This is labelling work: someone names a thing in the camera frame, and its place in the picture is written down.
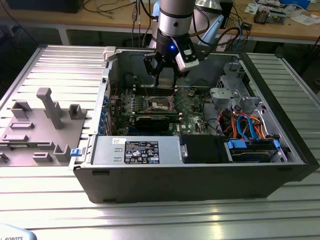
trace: power supply label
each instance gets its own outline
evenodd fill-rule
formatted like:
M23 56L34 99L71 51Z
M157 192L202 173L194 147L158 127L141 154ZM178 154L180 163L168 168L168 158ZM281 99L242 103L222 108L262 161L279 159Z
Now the power supply label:
M126 141L124 162L126 164L159 164L158 141Z

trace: green circuit board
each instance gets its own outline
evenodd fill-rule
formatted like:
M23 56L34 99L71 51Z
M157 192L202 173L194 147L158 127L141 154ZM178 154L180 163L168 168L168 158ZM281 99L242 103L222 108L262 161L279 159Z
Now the green circuit board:
M111 103L115 136L208 134L201 112L201 95L193 88L180 88L173 96L141 96L126 89ZM137 118L145 116L168 119L168 129L152 132L137 129Z

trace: motherboard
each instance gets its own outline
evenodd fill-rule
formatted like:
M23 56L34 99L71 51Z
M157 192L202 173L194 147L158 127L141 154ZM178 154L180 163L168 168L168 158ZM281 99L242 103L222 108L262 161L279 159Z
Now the motherboard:
M124 89L110 99L114 136L179 136L208 134L202 115L204 95L196 88L168 91Z

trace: wooden tabletop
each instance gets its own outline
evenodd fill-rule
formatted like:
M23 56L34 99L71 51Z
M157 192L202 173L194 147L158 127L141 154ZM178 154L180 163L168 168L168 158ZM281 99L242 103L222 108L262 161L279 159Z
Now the wooden tabletop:
M112 3L114 0L98 0L99 4ZM251 36L282 38L282 39L299 39L299 40L316 40L320 35L320 24L313 24L305 26L301 23L295 22L289 18L285 20L284 24L256 24L254 23L253 14L245 13L246 5L251 3L251 0L234 0L235 7L242 17L244 22L252 24ZM103 9L114 9L131 3L130 0L120 0L110 6L105 6ZM131 28L132 27L132 10L134 5L125 6L113 11L111 17L90 12L83 8L78 13L62 13L50 11L33 11L33 10L11 10L6 4L8 11L20 22L31 23L47 23L47 24L65 24L65 25L85 25L85 26L103 26L103 27L118 27ZM96 11L95 0L91 0L86 8ZM320 6L310 4L308 10L320 11ZM0 19L8 20L9 16L0 8ZM141 28L146 29L149 24L147 15L141 8ZM234 27L233 21L229 20L227 27Z

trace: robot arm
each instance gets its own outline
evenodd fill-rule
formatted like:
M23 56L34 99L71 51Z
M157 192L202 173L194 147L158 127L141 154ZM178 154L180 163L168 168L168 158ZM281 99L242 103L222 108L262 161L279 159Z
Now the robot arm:
M188 34L195 3L196 0L160 0L155 53L144 55L146 70L156 77L156 86L163 68L173 68L175 85L177 78L186 77L199 64Z

